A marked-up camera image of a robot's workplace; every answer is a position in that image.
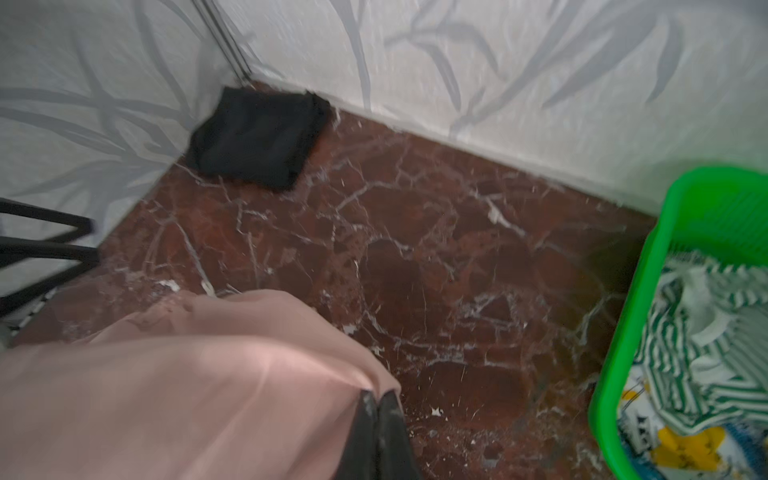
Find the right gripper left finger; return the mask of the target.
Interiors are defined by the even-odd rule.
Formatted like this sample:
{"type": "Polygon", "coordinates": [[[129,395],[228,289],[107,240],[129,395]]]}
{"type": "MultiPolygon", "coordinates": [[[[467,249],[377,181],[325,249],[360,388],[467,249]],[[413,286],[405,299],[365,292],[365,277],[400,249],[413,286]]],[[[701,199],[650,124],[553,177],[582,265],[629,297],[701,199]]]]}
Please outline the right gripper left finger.
{"type": "Polygon", "coordinates": [[[378,478],[378,405],[371,391],[358,399],[335,480],[374,480],[378,478]]]}

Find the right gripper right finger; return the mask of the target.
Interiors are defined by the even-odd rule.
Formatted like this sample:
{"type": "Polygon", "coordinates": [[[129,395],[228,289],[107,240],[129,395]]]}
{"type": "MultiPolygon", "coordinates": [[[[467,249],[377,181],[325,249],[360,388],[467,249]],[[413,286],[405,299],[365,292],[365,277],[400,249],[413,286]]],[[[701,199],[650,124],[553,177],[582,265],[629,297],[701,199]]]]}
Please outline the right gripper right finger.
{"type": "Polygon", "coordinates": [[[398,395],[387,392],[378,404],[376,434],[377,479],[421,480],[398,395]]]}

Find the pink garment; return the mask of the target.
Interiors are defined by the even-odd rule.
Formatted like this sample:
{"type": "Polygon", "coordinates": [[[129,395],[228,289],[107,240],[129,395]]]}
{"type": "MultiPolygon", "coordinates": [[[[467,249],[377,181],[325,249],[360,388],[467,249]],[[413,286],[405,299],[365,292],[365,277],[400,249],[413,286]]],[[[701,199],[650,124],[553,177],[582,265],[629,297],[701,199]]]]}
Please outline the pink garment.
{"type": "Polygon", "coordinates": [[[292,295],[179,292],[1,356],[5,479],[329,479],[365,392],[399,382],[292,295]]]}

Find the black shirt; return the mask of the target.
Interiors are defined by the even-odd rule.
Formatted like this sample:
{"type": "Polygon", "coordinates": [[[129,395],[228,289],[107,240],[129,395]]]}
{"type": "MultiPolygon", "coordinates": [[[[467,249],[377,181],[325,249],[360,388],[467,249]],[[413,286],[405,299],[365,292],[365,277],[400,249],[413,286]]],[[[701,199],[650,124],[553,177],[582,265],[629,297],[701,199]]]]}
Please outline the black shirt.
{"type": "Polygon", "coordinates": [[[184,158],[204,176],[294,187],[332,113],[310,92],[225,87],[213,113],[192,133],[184,158]]]}

